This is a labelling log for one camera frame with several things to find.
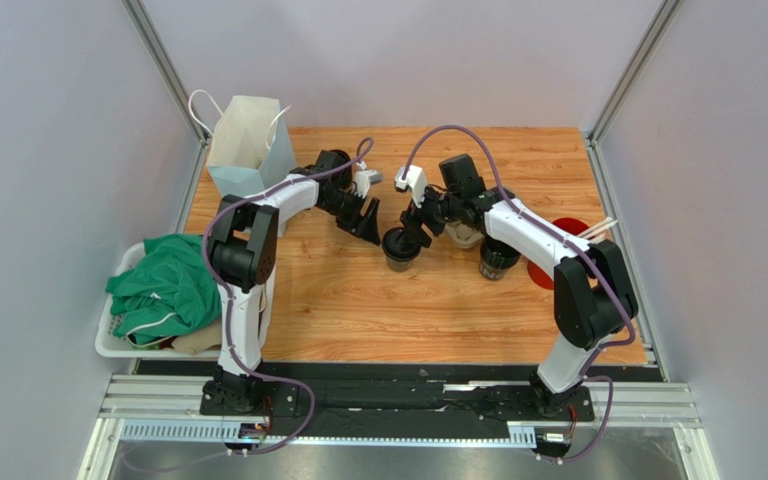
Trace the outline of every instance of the light blue paper bag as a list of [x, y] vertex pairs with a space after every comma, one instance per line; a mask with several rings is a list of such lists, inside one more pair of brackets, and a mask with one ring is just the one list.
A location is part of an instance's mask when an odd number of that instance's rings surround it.
[[273, 98], [236, 95], [230, 100], [207, 157], [207, 170], [222, 197], [262, 192], [298, 166], [282, 113]]

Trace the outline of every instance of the wooden surface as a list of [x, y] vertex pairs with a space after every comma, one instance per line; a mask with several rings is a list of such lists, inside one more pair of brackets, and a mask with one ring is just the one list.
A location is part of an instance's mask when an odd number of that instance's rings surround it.
[[[379, 232], [399, 225], [410, 201], [393, 178], [427, 128], [294, 128], [299, 165], [320, 150], [353, 153], [366, 136], [366, 157], [384, 173], [371, 195], [381, 199]], [[539, 215], [575, 217], [593, 224], [604, 217], [580, 132], [568, 128], [479, 128], [509, 190]], [[488, 187], [493, 176], [481, 150], [464, 134], [442, 132], [416, 159], [431, 183], [442, 183], [437, 164], [469, 153]], [[203, 233], [215, 215], [218, 191], [201, 176], [187, 232]], [[478, 246], [459, 250], [444, 234], [423, 250], [413, 267], [395, 273], [380, 247], [339, 230], [313, 209], [290, 220], [278, 241], [277, 285], [263, 355], [269, 360], [537, 363], [558, 330], [553, 295], [536, 286], [526, 260], [498, 282], [478, 272]], [[639, 342], [610, 349], [602, 363], [644, 363]]]

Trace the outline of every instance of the white wall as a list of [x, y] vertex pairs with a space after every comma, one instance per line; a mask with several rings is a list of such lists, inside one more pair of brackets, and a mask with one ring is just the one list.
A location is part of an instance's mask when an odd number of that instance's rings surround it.
[[118, 1], [0, 1], [0, 478], [73, 478], [106, 278], [175, 226], [197, 144]]
[[[590, 128], [660, 0], [145, 0], [190, 90], [293, 125]], [[196, 105], [212, 124], [205, 98]]]
[[722, 478], [768, 478], [768, 2], [685, 2], [602, 151]]

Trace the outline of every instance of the metal floor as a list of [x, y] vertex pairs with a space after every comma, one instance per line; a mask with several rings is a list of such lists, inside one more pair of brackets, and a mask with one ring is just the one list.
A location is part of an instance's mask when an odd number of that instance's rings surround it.
[[[573, 451], [591, 439], [578, 432]], [[141, 468], [168, 467], [220, 452], [216, 443], [122, 442], [120, 452]], [[686, 479], [681, 452], [671, 428], [611, 428], [590, 456], [558, 467], [538, 462], [527, 450], [500, 448], [411, 448], [371, 446], [288, 446], [251, 458], [219, 458], [178, 472], [145, 475], [122, 465], [112, 479]]]

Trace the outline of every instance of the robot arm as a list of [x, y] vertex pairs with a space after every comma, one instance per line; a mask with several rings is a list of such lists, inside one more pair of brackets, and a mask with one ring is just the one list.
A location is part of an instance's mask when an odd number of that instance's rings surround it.
[[[447, 222], [460, 220], [485, 235], [479, 270], [486, 278], [502, 278], [520, 255], [553, 278], [554, 317], [560, 333], [530, 383], [534, 387], [535, 410], [547, 416], [557, 414], [582, 382], [580, 371], [594, 350], [624, 326], [606, 292], [600, 286], [591, 287], [586, 267], [566, 244], [575, 244], [586, 252], [633, 317], [638, 304], [620, 248], [611, 241], [589, 244], [532, 214], [532, 218], [557, 234], [552, 236], [521, 218], [503, 201], [499, 186], [485, 187], [468, 155], [442, 162], [440, 170], [446, 192], [430, 187], [419, 167], [411, 166], [406, 175], [404, 169], [397, 173], [396, 190], [410, 190], [411, 203], [400, 217], [402, 227], [384, 235], [388, 261], [397, 270], [409, 267], [421, 248], [431, 245], [431, 237], [423, 227], [438, 236]], [[531, 213], [520, 200], [513, 202]]]
[[[348, 161], [345, 152], [323, 151], [315, 165], [296, 169], [287, 179], [327, 171]], [[248, 368], [253, 370], [260, 364], [260, 349], [265, 344], [269, 327], [275, 285], [278, 225], [303, 210], [319, 207], [336, 217], [339, 228], [379, 245], [379, 200], [372, 198], [366, 213], [361, 213], [361, 210], [369, 188], [380, 181], [381, 174], [375, 170], [360, 170], [352, 180], [351, 170], [346, 169], [318, 181], [297, 182], [263, 200], [240, 207], [232, 214], [225, 215], [215, 225], [205, 240], [208, 242], [207, 252], [216, 273], [231, 286], [233, 320], [230, 330], [235, 351]], [[239, 197], [233, 195], [225, 196], [218, 211], [239, 200]], [[236, 231], [248, 231], [249, 238], [236, 238]], [[219, 289], [219, 292], [222, 311], [226, 312], [229, 304], [227, 293], [224, 289]], [[222, 315], [222, 322], [227, 322], [226, 315]], [[227, 339], [222, 338], [218, 364], [223, 372], [244, 376], [245, 373], [233, 360], [230, 348]]]

